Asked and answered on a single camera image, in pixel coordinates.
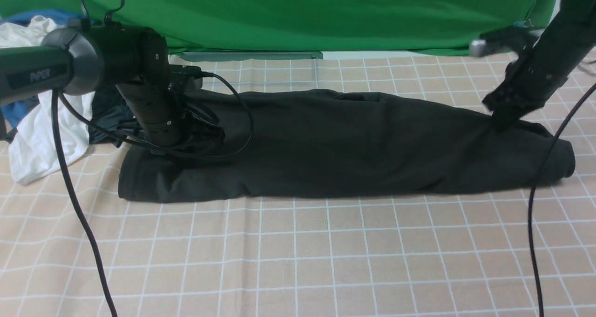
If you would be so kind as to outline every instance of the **black garment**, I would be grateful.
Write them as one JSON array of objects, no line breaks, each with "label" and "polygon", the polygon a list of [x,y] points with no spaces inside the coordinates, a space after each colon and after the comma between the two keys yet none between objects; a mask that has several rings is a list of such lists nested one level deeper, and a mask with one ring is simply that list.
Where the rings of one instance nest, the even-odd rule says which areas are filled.
[{"label": "black garment", "polygon": [[[132,111],[115,86],[105,88],[95,94],[91,103],[91,121],[110,132],[115,132],[119,122],[132,119]],[[112,139],[102,132],[89,128],[89,143],[112,143],[120,147],[121,141]]]},{"label": "black garment", "polygon": [[[248,132],[234,96],[187,94],[213,109],[226,149]],[[311,90],[242,94],[255,134],[226,161],[188,160],[131,148],[119,196],[148,202],[194,202],[239,196],[343,198],[399,194],[476,194],[530,186],[552,135],[520,121],[497,133],[490,117],[389,94]],[[541,177],[572,175],[571,143],[558,141]]]}]

